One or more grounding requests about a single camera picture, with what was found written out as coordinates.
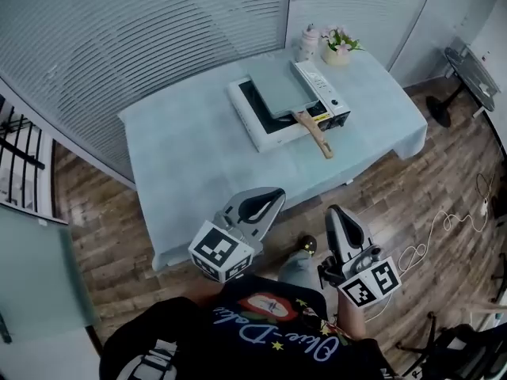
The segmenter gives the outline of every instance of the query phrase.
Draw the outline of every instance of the jeans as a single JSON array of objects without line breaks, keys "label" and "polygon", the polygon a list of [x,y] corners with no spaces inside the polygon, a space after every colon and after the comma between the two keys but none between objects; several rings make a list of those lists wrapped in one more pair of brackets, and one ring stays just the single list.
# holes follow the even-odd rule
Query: jeans
[{"label": "jeans", "polygon": [[316,290],[310,273],[311,255],[300,250],[293,253],[278,272],[278,281]]}]

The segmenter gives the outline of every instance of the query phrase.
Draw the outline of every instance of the wooden handle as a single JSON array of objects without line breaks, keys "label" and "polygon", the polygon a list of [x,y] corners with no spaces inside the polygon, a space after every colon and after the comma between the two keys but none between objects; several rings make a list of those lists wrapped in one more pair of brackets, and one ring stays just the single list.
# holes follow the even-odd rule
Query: wooden handle
[{"label": "wooden handle", "polygon": [[314,137],[315,142],[326,159],[331,159],[333,157],[333,151],[331,150],[330,144],[327,143],[324,133],[320,131],[317,123],[311,118],[308,111],[293,112],[292,115],[298,123],[303,125],[311,133],[311,136]]}]

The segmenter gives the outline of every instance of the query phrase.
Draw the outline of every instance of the power cord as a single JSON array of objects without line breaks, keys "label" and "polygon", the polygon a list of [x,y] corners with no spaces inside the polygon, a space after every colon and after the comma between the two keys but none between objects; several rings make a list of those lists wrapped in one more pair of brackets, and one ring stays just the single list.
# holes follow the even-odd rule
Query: power cord
[{"label": "power cord", "polygon": [[[493,175],[491,177],[490,184],[488,185],[488,192],[487,192],[487,194],[485,196],[482,194],[481,190],[479,189],[478,179],[479,179],[479,177],[481,177],[484,180],[484,182],[487,184],[486,178],[484,177],[484,175],[482,173],[478,173],[477,176],[475,177],[475,188],[476,188],[478,194],[482,197],[482,200],[483,200],[482,201],[482,206],[481,206],[481,215],[484,216],[484,223],[482,224],[481,229],[478,230],[477,228],[475,228],[474,220],[471,217],[470,213],[467,214],[465,216],[465,218],[461,219],[457,215],[448,214],[445,211],[439,210],[436,213],[435,217],[433,217],[433,221],[431,223],[431,229],[429,230],[428,242],[426,244],[422,244],[421,243],[421,244],[419,244],[417,246],[412,246],[412,245],[408,246],[403,251],[403,253],[401,254],[401,256],[399,257],[399,259],[398,259],[398,269],[401,272],[400,275],[399,275],[400,278],[402,278],[403,275],[405,275],[411,268],[414,268],[415,266],[417,266],[418,264],[420,264],[424,260],[424,258],[426,257],[426,255],[428,254],[428,251],[429,251],[429,240],[431,239],[431,234],[433,233],[433,226],[435,225],[436,218],[440,214],[445,214],[444,229],[447,232],[450,231],[451,228],[452,228],[451,218],[457,219],[458,222],[465,222],[467,219],[470,219],[471,223],[472,223],[472,228],[478,234],[480,234],[484,230],[484,227],[486,226],[486,223],[488,221],[488,204],[490,202],[491,186],[493,185],[494,175],[495,175],[495,169],[497,168],[498,160],[499,160],[500,155],[501,155],[501,148],[503,148],[503,144],[498,147],[497,159],[495,160],[495,163],[494,163],[494,166],[493,166]],[[407,253],[408,251],[413,251],[412,256],[410,257],[410,261],[409,261],[408,265],[406,266],[406,268],[402,268],[402,266],[401,266],[400,263],[401,263],[403,257],[405,256],[405,253]],[[419,257],[419,259],[417,259],[417,261],[414,263],[414,259],[416,257]],[[386,308],[389,306],[389,303],[391,302],[392,295],[393,295],[393,293],[391,293],[389,295],[389,298],[387,299],[386,305],[380,310],[380,312],[378,314],[374,315],[373,317],[367,319],[365,322],[369,322],[369,321],[374,320],[375,318],[379,317],[386,310]]]}]

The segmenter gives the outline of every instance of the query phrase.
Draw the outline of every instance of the white cable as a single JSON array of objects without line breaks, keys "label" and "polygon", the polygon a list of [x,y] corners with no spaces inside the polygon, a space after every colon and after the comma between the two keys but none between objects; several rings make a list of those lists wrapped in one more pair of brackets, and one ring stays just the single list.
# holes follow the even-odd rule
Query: white cable
[{"label": "white cable", "polygon": [[[494,163],[494,166],[493,166],[493,176],[491,177],[491,181],[490,181],[490,185],[488,187],[488,193],[486,194],[486,198],[484,200],[487,201],[487,203],[489,203],[489,200],[490,200],[490,193],[491,193],[491,186],[493,185],[493,180],[494,180],[494,174],[495,174],[495,169],[497,167],[497,163],[498,163],[498,159],[500,158],[500,155],[501,155],[501,148],[503,147],[503,144],[501,146],[498,147],[498,156],[497,156],[497,159]],[[484,230],[484,227],[486,226],[486,223],[488,221],[488,210],[486,208],[486,213],[484,215],[484,223],[482,224],[482,227],[480,230],[478,230],[477,228],[475,228],[475,225],[474,225],[474,220],[473,218],[471,217],[470,213],[467,214],[465,216],[465,218],[461,219],[460,217],[458,217],[457,215],[454,215],[454,214],[448,214],[446,213],[445,211],[442,211],[442,210],[439,210],[436,215],[433,217],[433,221],[431,223],[431,229],[429,230],[429,235],[428,235],[428,242],[426,244],[419,244],[416,246],[408,246],[404,251],[403,253],[401,254],[401,256],[399,257],[398,259],[398,269],[399,271],[401,272],[401,274],[399,275],[400,278],[405,274],[407,273],[411,268],[414,268],[415,266],[417,266],[418,264],[420,264],[425,256],[428,254],[428,250],[429,250],[429,240],[431,239],[431,234],[433,233],[433,226],[435,225],[435,220],[436,220],[436,217],[438,217],[439,215],[441,214],[445,214],[445,219],[444,219],[444,229],[448,232],[451,230],[452,228],[452,223],[451,223],[451,218],[455,218],[458,220],[458,222],[465,222],[467,219],[470,219],[471,222],[472,222],[472,228],[474,229],[475,232],[477,232],[478,234],[480,234],[482,232],[482,230]],[[412,257],[410,258],[410,261],[408,263],[408,265],[406,266],[406,268],[402,268],[402,266],[400,265],[400,262],[402,261],[402,258],[405,256],[405,253],[409,250],[412,250],[414,251],[414,253],[412,253]],[[419,257],[419,259],[417,260],[417,262],[414,263],[414,259],[416,257]],[[389,306],[389,302],[391,302],[391,298],[393,296],[393,293],[389,294],[389,298],[387,299],[387,302],[386,302],[386,305],[382,308],[382,310],[374,315],[373,317],[367,319],[365,322],[369,322],[371,320],[374,320],[375,318],[377,318],[380,314],[382,314],[386,308]]]}]

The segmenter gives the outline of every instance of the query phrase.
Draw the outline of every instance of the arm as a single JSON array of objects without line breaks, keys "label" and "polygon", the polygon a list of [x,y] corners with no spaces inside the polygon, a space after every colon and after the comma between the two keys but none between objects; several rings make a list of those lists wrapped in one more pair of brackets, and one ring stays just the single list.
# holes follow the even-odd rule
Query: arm
[{"label": "arm", "polygon": [[338,326],[354,340],[366,337],[366,324],[363,310],[354,306],[345,295],[338,290]]}]

